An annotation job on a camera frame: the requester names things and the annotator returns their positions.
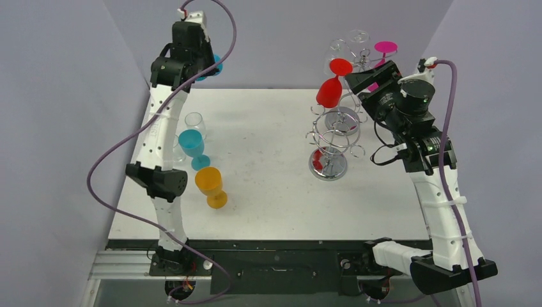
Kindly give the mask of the pink wine glass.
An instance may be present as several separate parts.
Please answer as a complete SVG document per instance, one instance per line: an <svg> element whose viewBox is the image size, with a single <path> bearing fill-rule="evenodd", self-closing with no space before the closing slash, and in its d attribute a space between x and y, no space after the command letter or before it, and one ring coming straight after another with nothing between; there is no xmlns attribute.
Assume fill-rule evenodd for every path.
<svg viewBox="0 0 542 307"><path fill-rule="evenodd" d="M382 66L386 62L389 56L392 56L393 54L397 53L398 45L392 41L381 41L381 42L375 43L374 50L382 54L382 57L380 58L380 60L373 66L373 69L376 69Z"/></svg>

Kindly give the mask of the clear wine glass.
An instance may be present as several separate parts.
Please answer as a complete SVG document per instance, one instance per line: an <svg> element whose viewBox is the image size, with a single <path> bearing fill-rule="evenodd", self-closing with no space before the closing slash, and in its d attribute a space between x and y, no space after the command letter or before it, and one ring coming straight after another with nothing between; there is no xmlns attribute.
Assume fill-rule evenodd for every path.
<svg viewBox="0 0 542 307"><path fill-rule="evenodd" d="M181 149L181 146L178 141L178 135L175 135L173 137L172 151L173 151L172 158L175 164L183 163L186 160L187 156L185 155L185 152Z"/></svg>
<svg viewBox="0 0 542 307"><path fill-rule="evenodd" d="M187 129L194 129L200 132L202 138L206 139L206 125L203 116L198 112L191 112L185 116L185 124Z"/></svg>

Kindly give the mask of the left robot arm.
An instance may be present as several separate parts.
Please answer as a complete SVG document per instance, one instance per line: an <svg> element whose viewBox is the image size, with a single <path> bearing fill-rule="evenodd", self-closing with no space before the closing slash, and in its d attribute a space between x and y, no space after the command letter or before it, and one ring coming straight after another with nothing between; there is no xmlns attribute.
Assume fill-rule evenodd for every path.
<svg viewBox="0 0 542 307"><path fill-rule="evenodd" d="M183 229L180 196L188 175L173 166L174 137L190 86L174 98L182 83L215 63L205 22L178 21L172 26L172 41L151 64L149 118L153 123L143 132L142 147L125 173L146 190L153 203L159 231L157 264L175 275L188 272L192 254L183 249L187 235Z"/></svg>

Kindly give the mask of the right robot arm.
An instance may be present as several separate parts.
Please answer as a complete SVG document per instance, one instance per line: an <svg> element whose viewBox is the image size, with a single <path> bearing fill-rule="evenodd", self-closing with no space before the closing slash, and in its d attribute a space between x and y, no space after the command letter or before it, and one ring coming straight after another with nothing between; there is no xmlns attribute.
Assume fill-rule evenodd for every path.
<svg viewBox="0 0 542 307"><path fill-rule="evenodd" d="M362 268L383 267L411 277L426 295L476 284L498 273L473 238L458 188L457 158L446 128L430 113L435 94L437 58L420 60L416 73L403 76L395 62L348 74L351 91L371 119L391 132L396 158L410 177L432 248L412 248L389 238L369 241L360 256Z"/></svg>

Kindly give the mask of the red wine glass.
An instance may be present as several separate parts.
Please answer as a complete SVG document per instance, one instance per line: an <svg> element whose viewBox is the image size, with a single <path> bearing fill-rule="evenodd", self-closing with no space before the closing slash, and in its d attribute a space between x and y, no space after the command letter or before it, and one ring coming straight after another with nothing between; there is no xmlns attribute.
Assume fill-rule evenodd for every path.
<svg viewBox="0 0 542 307"><path fill-rule="evenodd" d="M322 107L332 109L339 104L342 95L343 86L339 78L352 73L353 67L348 60L336 58L330 61L329 68L334 76L320 86L316 101Z"/></svg>

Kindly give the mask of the clear glass on rack top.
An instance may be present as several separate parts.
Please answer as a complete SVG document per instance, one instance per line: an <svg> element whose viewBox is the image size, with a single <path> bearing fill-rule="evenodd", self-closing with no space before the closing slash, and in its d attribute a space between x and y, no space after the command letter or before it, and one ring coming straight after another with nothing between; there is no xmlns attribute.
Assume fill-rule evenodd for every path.
<svg viewBox="0 0 542 307"><path fill-rule="evenodd" d="M353 43L362 44L370 40L370 35L363 30L354 29L347 34L347 38Z"/></svg>

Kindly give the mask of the chrome wine glass rack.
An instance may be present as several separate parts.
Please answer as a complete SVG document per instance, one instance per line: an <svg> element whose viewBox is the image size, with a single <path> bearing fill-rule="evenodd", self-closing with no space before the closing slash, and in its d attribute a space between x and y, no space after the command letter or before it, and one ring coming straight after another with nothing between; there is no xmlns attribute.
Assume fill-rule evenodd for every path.
<svg viewBox="0 0 542 307"><path fill-rule="evenodd" d="M342 38L330 43L325 54L325 71L330 78L334 76L329 68L333 59L346 59L352 64L352 72L363 72L373 68L382 57L380 53L377 59L371 59L370 48L354 51L350 47L351 43L353 42ZM360 99L347 88L344 77L339 80L343 86L339 104L329 109L316 102L316 106L311 108L316 119L306 134L306 138L312 138L310 144L316 146L309 157L309 170L316 178L324 181L338 180L346 174L346 154L356 158L366 154L364 147L359 144L360 126L368 121L369 116L362 111Z"/></svg>

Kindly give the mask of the orange wine glass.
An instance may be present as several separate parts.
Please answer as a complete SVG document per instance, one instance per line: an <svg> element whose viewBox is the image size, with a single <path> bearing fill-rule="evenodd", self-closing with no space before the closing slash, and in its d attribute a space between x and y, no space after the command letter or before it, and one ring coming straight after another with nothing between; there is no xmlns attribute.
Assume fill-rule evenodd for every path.
<svg viewBox="0 0 542 307"><path fill-rule="evenodd" d="M200 169L195 176L197 188L206 196L206 202L213 209L221 209L228 202L228 196L223 191L222 176L214 167Z"/></svg>

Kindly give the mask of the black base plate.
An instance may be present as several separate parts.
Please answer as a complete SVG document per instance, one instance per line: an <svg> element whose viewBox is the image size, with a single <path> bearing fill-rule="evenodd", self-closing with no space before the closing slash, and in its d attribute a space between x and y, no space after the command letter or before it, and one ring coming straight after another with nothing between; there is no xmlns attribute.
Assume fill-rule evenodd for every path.
<svg viewBox="0 0 542 307"><path fill-rule="evenodd" d="M398 274L369 258L362 240L192 240L212 263L190 251L167 261L155 253L150 276L165 277L167 287L186 281L210 282L211 294L357 295L367 287L385 288Z"/></svg>

